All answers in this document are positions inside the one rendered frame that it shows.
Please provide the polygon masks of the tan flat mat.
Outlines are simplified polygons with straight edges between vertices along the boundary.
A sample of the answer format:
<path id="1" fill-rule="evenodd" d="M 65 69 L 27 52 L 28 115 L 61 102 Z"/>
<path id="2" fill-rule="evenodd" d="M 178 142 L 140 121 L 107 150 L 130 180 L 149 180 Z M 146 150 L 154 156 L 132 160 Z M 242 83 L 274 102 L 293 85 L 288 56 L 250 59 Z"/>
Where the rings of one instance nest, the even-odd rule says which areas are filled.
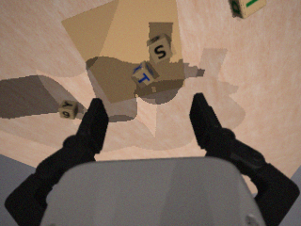
<path id="1" fill-rule="evenodd" d="M 61 21 L 111 104 L 185 87 L 176 0 L 114 0 Z M 165 33 L 173 57 L 154 64 L 147 40 Z M 146 61 L 154 82 L 132 69 Z"/>

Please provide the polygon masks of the cream letter block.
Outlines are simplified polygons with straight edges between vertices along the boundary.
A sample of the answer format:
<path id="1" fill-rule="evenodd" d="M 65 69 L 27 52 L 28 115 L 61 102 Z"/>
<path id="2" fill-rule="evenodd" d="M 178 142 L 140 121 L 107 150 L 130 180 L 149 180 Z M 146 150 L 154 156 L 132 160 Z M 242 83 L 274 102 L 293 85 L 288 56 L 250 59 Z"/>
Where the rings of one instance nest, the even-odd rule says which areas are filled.
<path id="1" fill-rule="evenodd" d="M 165 33 L 161 33 L 152 39 L 147 40 L 147 49 L 154 64 L 158 64 L 173 57 Z"/>
<path id="2" fill-rule="evenodd" d="M 142 61 L 132 69 L 131 78 L 136 84 L 143 89 L 150 83 L 154 82 L 154 71 L 151 69 L 146 61 Z"/>
<path id="3" fill-rule="evenodd" d="M 60 118 L 74 120 L 79 109 L 78 103 L 74 101 L 63 100 L 58 108 Z"/>
<path id="4" fill-rule="evenodd" d="M 234 16 L 245 19 L 266 6 L 266 0 L 230 0 Z"/>

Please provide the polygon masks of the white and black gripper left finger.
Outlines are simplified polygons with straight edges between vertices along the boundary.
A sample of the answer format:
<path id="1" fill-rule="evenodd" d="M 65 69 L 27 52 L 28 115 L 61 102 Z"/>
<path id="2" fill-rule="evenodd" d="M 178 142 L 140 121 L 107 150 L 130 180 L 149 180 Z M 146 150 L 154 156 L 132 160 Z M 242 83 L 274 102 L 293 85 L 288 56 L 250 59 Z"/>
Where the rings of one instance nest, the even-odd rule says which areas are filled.
<path id="1" fill-rule="evenodd" d="M 94 155 L 103 149 L 108 123 L 103 101 L 93 98 L 76 135 L 67 137 L 63 147 L 41 161 L 36 172 L 6 198 L 5 207 L 19 226 L 40 226 L 52 187 L 72 167 L 96 161 Z"/>

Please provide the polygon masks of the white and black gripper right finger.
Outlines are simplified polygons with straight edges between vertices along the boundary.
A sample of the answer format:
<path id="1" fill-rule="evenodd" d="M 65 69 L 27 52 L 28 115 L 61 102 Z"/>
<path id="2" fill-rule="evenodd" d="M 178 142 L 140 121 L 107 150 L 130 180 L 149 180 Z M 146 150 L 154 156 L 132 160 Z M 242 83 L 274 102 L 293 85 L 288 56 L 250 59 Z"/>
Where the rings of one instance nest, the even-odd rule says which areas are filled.
<path id="1" fill-rule="evenodd" d="M 258 189 L 254 199 L 265 225 L 278 226 L 300 194 L 297 184 L 265 162 L 260 152 L 236 139 L 229 128 L 222 128 L 202 92 L 194 95 L 189 118 L 205 156 L 227 160 L 248 176 Z"/>

